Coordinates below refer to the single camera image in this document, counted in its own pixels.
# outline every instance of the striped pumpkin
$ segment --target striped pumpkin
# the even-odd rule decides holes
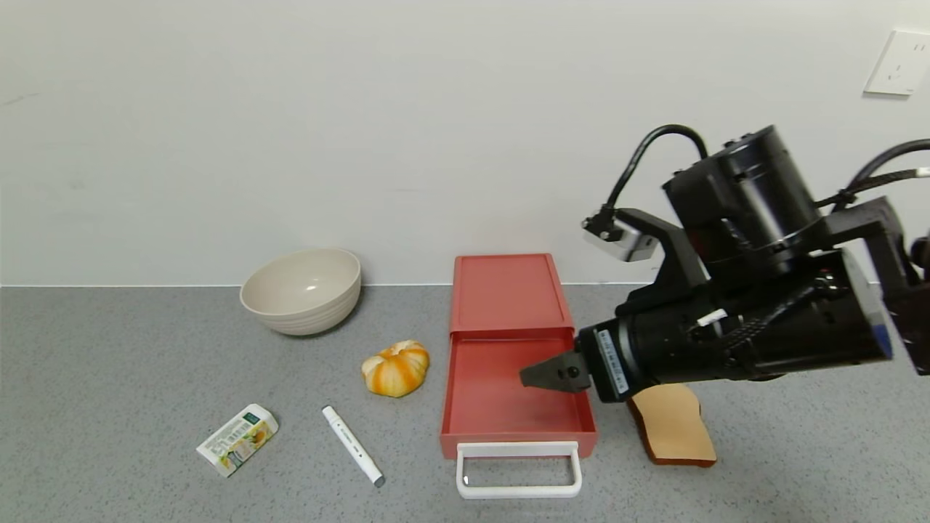
[[[406,396],[426,379],[430,353],[420,342],[397,342],[362,363],[368,390],[382,396]]]

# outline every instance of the bread slice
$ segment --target bread slice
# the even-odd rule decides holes
[[[627,406],[653,463],[700,467],[717,463],[698,397],[687,386],[656,385],[627,400]]]

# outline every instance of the marker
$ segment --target marker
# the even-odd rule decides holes
[[[362,468],[362,472],[375,484],[375,487],[380,489],[381,485],[384,485],[384,475],[378,470],[378,466],[375,465],[375,462],[371,461],[371,456],[365,452],[365,448],[358,442],[358,438],[355,437],[355,434],[349,430],[349,425],[347,425],[336,411],[328,405],[323,407],[323,415],[329,422],[329,426],[332,427],[333,432],[339,437],[339,441],[341,441],[342,445],[349,451],[355,459],[355,462],[358,463],[358,466]]]

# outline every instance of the beige bowl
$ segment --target beige bowl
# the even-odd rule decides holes
[[[348,250],[311,248],[258,269],[239,300],[266,326],[296,336],[332,329],[352,312],[362,264]]]

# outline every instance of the electrical outlet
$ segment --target electrical outlet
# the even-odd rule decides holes
[[[892,31],[866,85],[868,93],[909,96],[930,67],[930,34]]]

